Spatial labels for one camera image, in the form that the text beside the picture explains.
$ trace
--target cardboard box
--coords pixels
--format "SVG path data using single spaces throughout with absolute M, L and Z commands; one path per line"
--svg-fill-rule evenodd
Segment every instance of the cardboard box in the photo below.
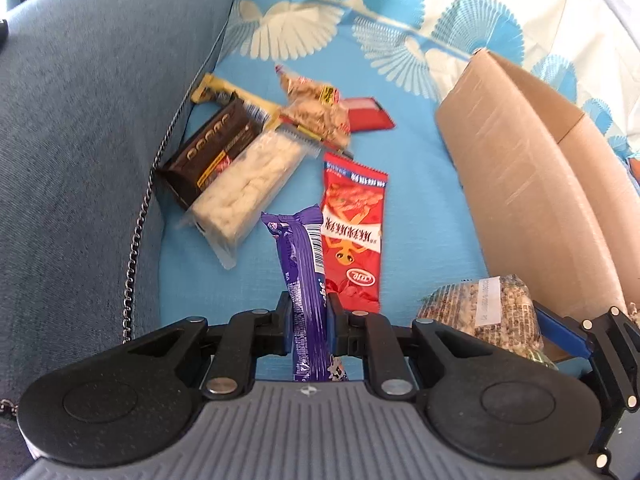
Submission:
M 640 240 L 632 219 L 640 217 L 628 189 L 635 190 L 589 118 L 480 50 L 436 120 L 489 273 L 517 274 L 534 300 L 560 316 L 593 318 L 611 306 L 626 312 L 612 253 L 635 294 Z

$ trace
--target white shell print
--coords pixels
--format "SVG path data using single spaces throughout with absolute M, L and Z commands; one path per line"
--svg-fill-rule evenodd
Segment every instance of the white shell print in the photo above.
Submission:
M 278 2 L 263 16 L 251 0 L 239 0 L 234 3 L 222 54 L 238 51 L 262 60 L 308 56 L 335 37 L 343 13 L 325 4 Z
M 353 35 L 365 58 L 387 81 L 414 95 L 439 101 L 424 52 L 413 36 L 361 17 L 354 20 Z

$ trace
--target oval logo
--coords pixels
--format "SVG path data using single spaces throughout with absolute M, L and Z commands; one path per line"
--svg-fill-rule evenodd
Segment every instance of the oval logo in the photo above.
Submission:
M 376 277 L 368 270 L 349 269 L 347 270 L 347 279 L 356 285 L 371 286 L 376 282 Z

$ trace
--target white label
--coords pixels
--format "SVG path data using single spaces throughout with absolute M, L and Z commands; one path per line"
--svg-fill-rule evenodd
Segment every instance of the white label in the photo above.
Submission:
M 327 238 L 348 240 L 371 251 L 380 252 L 380 224 L 349 224 L 329 211 L 327 206 L 322 211 L 324 223 L 321 233 Z
M 500 276 L 484 278 L 478 282 L 476 328 L 479 326 L 495 325 L 501 321 Z

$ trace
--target gray sofa armrest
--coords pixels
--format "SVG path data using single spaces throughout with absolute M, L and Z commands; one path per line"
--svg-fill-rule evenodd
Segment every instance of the gray sofa armrest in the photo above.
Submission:
M 231 3 L 29 0 L 9 14 L 0 51 L 0 398 L 16 400 L 43 373 L 121 341 L 148 170 Z M 159 322 L 161 235 L 153 200 L 135 335 Z M 15 420 L 0 418 L 0 478 L 24 465 L 19 442 Z

